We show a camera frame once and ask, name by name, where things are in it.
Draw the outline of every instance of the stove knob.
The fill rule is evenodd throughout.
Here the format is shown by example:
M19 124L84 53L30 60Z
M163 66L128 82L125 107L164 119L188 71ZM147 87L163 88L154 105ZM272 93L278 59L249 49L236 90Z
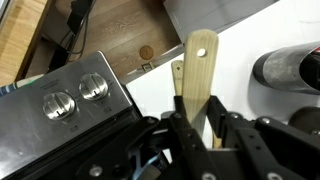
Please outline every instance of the stove knob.
M75 109L74 100L63 92L48 94L43 99L43 111L52 120L61 120L72 114Z
M83 98L97 100L107 94L108 85L99 74L86 74L80 80L79 90Z

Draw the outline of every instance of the stove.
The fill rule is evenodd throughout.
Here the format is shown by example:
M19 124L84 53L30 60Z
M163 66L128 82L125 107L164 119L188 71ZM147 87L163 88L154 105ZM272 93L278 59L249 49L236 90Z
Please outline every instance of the stove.
M119 131L138 119L134 109L101 52L1 97L0 179Z

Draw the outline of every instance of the wooden floor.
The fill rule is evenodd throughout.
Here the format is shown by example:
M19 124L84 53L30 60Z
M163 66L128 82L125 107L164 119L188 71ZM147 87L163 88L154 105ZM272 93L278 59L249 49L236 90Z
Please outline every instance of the wooden floor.
M83 29L74 51L81 49ZM149 62L139 55L142 46L153 48L153 60L178 44L179 37L161 0L97 0L89 16L82 57L102 51L121 77ZM77 58L72 55L70 61Z

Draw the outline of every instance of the hole in spatula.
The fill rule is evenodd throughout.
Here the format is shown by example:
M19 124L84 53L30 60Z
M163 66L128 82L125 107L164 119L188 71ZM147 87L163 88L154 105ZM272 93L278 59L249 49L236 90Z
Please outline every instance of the hole in spatula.
M207 55L207 51L205 49L199 49L197 52L198 57L205 57Z

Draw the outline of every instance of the metal screw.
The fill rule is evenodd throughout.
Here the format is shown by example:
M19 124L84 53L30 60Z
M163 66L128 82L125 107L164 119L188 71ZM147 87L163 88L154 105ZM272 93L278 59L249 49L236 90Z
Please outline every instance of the metal screw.
M202 180L216 180L216 177L211 173L203 173Z
M268 118L262 118L261 119L264 123L266 123L266 124L269 124L270 123L270 119L268 119Z
M238 117L239 117L239 115L238 115L238 114L236 114L236 113L232 113L232 114L231 114L231 117L233 117L233 118L238 118Z
M180 113L174 113L173 117L175 117L175 118L177 118L177 119L182 118L182 116L181 116Z
M320 136L320 131L318 129L314 129L314 130L311 131L311 135Z
M99 177L103 172L102 167L93 165L89 171L90 176Z
M269 180L283 180L279 174L274 173L274 172L269 172L267 177Z
M154 119L152 119L152 118L148 119L148 123L153 124L154 122L156 122Z

